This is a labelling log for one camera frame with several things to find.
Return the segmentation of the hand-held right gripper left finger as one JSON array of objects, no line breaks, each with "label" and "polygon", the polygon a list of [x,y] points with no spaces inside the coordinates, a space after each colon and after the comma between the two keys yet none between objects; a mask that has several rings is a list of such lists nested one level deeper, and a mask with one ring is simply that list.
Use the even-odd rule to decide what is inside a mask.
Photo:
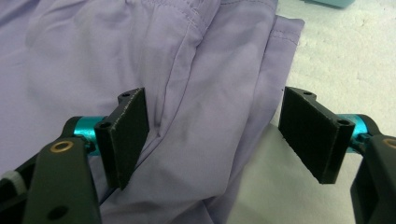
[{"label": "hand-held right gripper left finger", "polygon": [[149,134],[144,88],[118,96],[118,105],[108,116],[72,117],[63,128],[63,138],[82,137],[88,154],[100,156],[111,188],[125,189]]}]

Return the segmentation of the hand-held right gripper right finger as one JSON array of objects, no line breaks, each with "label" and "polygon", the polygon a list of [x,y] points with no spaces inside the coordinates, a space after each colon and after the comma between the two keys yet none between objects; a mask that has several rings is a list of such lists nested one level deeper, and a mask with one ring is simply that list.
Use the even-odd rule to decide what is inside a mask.
[{"label": "hand-held right gripper right finger", "polygon": [[313,92],[293,87],[284,90],[278,129],[320,184],[335,183],[345,155],[362,154],[366,140],[379,134],[369,116],[335,114]]}]

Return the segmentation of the purple pants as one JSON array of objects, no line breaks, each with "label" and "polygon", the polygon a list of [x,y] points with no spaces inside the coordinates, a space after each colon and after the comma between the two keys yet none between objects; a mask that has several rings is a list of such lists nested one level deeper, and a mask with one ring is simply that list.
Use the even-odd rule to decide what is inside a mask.
[{"label": "purple pants", "polygon": [[74,116],[146,91],[128,187],[92,174],[105,224],[227,224],[304,27],[277,0],[0,0],[0,174]]}]

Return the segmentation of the light blue plastic basket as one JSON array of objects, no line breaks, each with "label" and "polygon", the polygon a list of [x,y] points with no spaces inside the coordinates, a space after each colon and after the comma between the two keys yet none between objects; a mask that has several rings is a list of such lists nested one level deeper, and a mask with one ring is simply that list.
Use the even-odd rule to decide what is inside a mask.
[{"label": "light blue plastic basket", "polygon": [[326,7],[346,8],[355,2],[355,0],[304,0],[308,3],[320,4]]}]

